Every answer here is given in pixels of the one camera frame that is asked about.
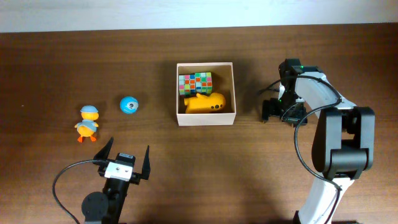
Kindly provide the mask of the orange duck with blue hat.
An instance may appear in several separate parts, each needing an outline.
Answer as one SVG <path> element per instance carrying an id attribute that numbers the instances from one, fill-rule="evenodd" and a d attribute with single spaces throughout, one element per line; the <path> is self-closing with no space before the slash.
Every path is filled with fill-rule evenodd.
<path id="1" fill-rule="evenodd" d="M 95 142 L 95 133 L 99 127 L 98 123 L 96 122 L 96 120 L 99 118 L 99 111 L 95 106 L 85 105 L 81 108 L 80 114 L 82 121 L 74 126 L 79 134 L 77 141 L 82 143 L 84 138 L 89 138 L 92 142 Z"/>

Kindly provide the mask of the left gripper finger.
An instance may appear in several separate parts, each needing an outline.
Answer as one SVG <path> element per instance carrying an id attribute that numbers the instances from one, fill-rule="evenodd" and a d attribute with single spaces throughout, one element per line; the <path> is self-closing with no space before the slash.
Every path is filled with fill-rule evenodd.
<path id="1" fill-rule="evenodd" d="M 109 156 L 110 150 L 112 148 L 113 141 L 114 141 L 114 138 L 111 137 L 109 139 L 109 141 L 106 143 L 106 145 L 101 150 L 99 150 L 99 152 L 97 152 L 95 154 L 95 156 L 93 158 L 95 160 L 94 164 L 101 165 L 103 163 L 103 161 L 108 160 L 108 156 Z"/>
<path id="2" fill-rule="evenodd" d="M 150 159 L 149 159 L 150 146 L 147 146 L 146 154 L 144 157 L 142 170 L 141 170 L 141 179 L 148 180 L 150 176 Z"/>

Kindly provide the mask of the colourful puzzle cube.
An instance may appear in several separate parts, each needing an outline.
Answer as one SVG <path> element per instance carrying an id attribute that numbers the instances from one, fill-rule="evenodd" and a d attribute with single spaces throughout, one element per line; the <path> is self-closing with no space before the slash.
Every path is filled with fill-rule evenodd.
<path id="1" fill-rule="evenodd" d="M 195 74 L 178 76 L 178 93 L 180 96 L 192 96 L 196 93 Z"/>
<path id="2" fill-rule="evenodd" d="M 213 91 L 213 81 L 211 72 L 195 73 L 195 90 L 197 93 L 210 95 Z"/>

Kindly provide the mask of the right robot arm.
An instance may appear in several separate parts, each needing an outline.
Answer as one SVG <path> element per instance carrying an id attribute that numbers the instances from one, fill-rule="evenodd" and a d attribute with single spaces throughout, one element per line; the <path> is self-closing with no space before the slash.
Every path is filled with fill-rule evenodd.
<path id="1" fill-rule="evenodd" d="M 271 116 L 294 128 L 294 147 L 303 167 L 314 176 L 305 204 L 293 223 L 331 223 L 344 193 L 374 160 L 375 113 L 347 100 L 318 66 L 287 58 L 279 65 L 277 98 L 264 100 L 261 119 Z M 299 150 L 299 129 L 318 118 L 310 168 Z"/>

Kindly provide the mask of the yellow rubber animal toy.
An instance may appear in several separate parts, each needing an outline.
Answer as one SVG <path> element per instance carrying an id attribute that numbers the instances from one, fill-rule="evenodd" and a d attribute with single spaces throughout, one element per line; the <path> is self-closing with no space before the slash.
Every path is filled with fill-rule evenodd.
<path id="1" fill-rule="evenodd" d="M 202 95 L 197 93 L 195 96 L 184 99 L 186 114 L 212 113 L 220 111 L 226 106 L 226 98 L 221 93 L 211 93 Z"/>

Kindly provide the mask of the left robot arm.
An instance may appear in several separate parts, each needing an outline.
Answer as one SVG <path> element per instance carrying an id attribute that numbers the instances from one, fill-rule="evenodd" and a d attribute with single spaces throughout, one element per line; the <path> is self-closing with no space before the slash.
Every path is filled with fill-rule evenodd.
<path id="1" fill-rule="evenodd" d="M 142 170 L 134 171 L 136 158 L 132 155 L 119 153 L 115 159 L 109 159 L 109 153 L 114 139 L 94 156 L 94 164 L 99 166 L 98 173 L 106 179 L 100 192 L 87 195 L 81 204 L 85 223 L 118 223 L 124 201 L 130 185 L 138 185 L 141 180 L 148 180 L 150 176 L 150 147 L 147 146 Z"/>

